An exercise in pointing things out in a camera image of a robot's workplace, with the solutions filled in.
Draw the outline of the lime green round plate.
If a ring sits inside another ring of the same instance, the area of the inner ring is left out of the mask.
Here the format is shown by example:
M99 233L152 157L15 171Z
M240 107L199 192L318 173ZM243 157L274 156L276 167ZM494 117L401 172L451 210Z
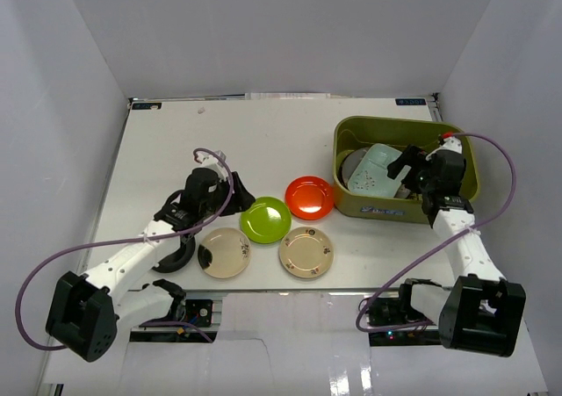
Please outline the lime green round plate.
M290 231L292 216L278 198L260 197L240 217L243 233L253 242L271 244L282 240Z

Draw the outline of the cream plate with black patch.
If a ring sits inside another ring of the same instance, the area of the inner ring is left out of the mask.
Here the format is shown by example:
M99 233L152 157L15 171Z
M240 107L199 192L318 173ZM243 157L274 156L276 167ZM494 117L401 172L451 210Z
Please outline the cream plate with black patch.
M198 245L198 264L203 272L214 278L238 276L251 260L251 243L240 230L222 227L209 233Z

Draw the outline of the cream floral plate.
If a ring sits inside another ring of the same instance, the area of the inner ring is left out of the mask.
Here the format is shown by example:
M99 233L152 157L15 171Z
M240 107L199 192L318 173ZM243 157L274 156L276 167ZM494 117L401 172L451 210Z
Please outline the cream floral plate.
M281 265L294 277L316 279L331 268L335 248L320 229L297 227L281 241L278 257Z

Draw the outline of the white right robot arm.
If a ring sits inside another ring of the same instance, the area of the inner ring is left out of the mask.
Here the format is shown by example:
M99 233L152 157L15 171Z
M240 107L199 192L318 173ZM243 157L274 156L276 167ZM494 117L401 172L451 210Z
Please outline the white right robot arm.
M446 241L455 284L409 278L400 286L398 317L409 325L422 319L438 329L446 349L509 357L515 350L526 293L495 266L479 236L470 201L460 194L467 167L462 144L443 140L428 153L409 145L387 168L421 196L421 208L436 235Z

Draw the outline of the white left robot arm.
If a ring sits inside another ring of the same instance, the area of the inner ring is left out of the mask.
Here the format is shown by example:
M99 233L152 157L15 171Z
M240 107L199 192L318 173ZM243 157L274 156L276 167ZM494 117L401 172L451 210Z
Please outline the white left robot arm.
M165 278L133 286L149 271L162 275L185 267L196 252L196 234L211 218L243 212L255 198L237 172L195 168L149 221L139 241L77 275L57 282L47 333L87 362L111 347L119 327L178 325L186 317L185 290Z

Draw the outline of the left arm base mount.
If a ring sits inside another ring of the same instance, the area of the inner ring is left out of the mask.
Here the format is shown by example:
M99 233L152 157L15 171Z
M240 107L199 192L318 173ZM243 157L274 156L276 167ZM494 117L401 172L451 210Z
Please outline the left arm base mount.
M180 320L167 317L150 320L151 326L135 329L130 334L131 342L150 343L212 343L213 301L211 299L187 299L184 315Z

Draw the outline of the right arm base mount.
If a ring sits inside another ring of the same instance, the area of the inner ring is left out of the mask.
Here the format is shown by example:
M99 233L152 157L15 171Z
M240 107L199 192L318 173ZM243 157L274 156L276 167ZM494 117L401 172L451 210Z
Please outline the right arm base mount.
M415 284L437 285L428 279L407 279L396 292L384 292L367 310L367 325L383 328L370 332L374 347L440 346L437 326L410 304Z

